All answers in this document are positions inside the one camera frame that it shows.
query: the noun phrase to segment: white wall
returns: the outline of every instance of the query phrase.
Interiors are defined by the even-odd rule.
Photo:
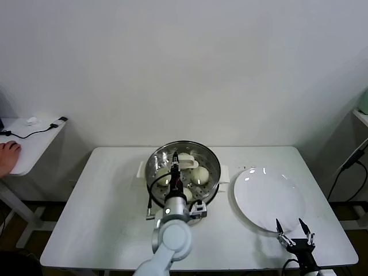
[[[2,1],[2,112],[71,119],[33,175],[49,199],[67,198],[96,146],[176,139],[296,145],[321,177],[319,154],[368,85],[367,10],[365,0]],[[350,126],[327,163],[355,145]],[[24,186],[23,198],[45,198]]]

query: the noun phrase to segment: floor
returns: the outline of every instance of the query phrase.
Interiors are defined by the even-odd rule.
[[[28,206],[35,210],[38,205],[28,204]],[[56,221],[63,211],[64,205],[51,205],[47,206],[46,210],[42,216],[43,220],[47,221]],[[0,202],[0,210],[7,215],[10,212],[10,209]],[[334,211],[339,218],[339,220],[351,220],[356,219],[356,215],[352,208],[350,207],[337,207],[334,208]],[[19,237],[21,236],[24,228],[26,227],[26,222],[19,216],[15,215],[13,219],[10,221],[9,225],[5,228],[3,235],[0,237],[0,250],[14,251],[16,250],[15,245]],[[47,244],[47,241],[50,237],[50,232],[35,232],[28,244],[26,246],[26,250],[24,254],[28,255],[30,252],[34,258],[40,258],[42,251]],[[337,276],[359,276],[359,275],[368,275],[368,231],[347,231],[347,235],[351,240],[353,246],[355,247],[358,255],[359,255],[359,263],[351,266],[349,268],[346,267],[337,267],[334,268]],[[73,276],[69,271],[58,270],[58,269],[49,269],[43,268],[44,276]],[[133,272],[122,272],[122,271],[112,271],[110,273],[111,276],[128,276],[132,275]],[[211,272],[200,272],[200,273],[179,273],[173,272],[171,275],[177,276],[278,276],[277,271],[252,271],[252,272],[220,272],[220,271],[211,271]],[[297,270],[289,270],[286,272],[286,276],[296,276],[299,275]]]

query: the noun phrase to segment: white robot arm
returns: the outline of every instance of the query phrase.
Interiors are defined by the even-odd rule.
[[[155,254],[151,260],[145,261],[137,268],[134,276],[167,276],[172,263],[184,259],[191,251],[192,236],[187,222],[207,215],[206,204],[200,200],[191,204],[190,210],[187,209],[177,153],[172,159],[170,174],[170,192],[165,198],[165,206],[159,214],[160,219],[152,237],[152,249]],[[151,216],[150,207],[151,203],[148,204],[147,219],[154,218]]]
[[[159,241],[153,258],[142,263],[135,276],[168,276],[171,264],[187,257],[191,250],[190,228],[182,220],[170,220],[159,230]]]

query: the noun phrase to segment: white plate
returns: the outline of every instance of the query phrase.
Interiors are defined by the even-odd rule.
[[[295,184],[281,172],[269,168],[243,171],[234,184],[237,205],[259,227],[276,232],[276,219],[285,232],[299,225],[305,201]]]

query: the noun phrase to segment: small white table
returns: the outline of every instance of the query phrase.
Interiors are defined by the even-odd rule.
[[[136,178],[151,147],[93,151],[41,256],[41,264],[64,269],[135,270],[152,257],[154,221],[145,221],[148,193]],[[274,167],[293,179],[307,202],[304,221],[316,233],[313,255],[321,267],[358,261],[342,226],[294,147],[214,147],[233,180],[249,167]],[[238,210],[231,186],[194,224],[193,249],[172,270],[280,269],[292,256],[274,233],[263,232]],[[304,237],[301,227],[288,234]]]
[[[53,123],[57,118],[51,120],[42,120],[37,125],[27,126],[25,118],[3,118],[2,122],[4,124],[4,130],[12,131],[13,133],[26,136],[35,131],[42,131],[47,129],[51,123]],[[52,140],[58,135],[61,129],[64,127],[65,123],[60,125],[58,128],[53,128],[47,132],[37,133],[31,135],[26,139],[20,139],[15,136],[0,136],[0,143],[6,143],[8,141],[16,141],[21,145],[22,150],[20,153],[19,160],[16,166],[11,171],[11,176],[23,176],[30,172],[33,166],[40,159],[41,155],[51,144]],[[0,200],[2,200],[6,205],[11,207],[11,212],[6,217],[4,223],[5,226],[17,213],[25,221],[28,222],[27,227],[23,231],[19,241],[17,242],[17,248],[24,248],[29,237],[33,231],[52,231],[55,227],[56,222],[54,221],[42,221],[40,216],[42,215],[45,207],[38,207],[33,213],[7,186],[5,181],[2,179],[0,182]]]

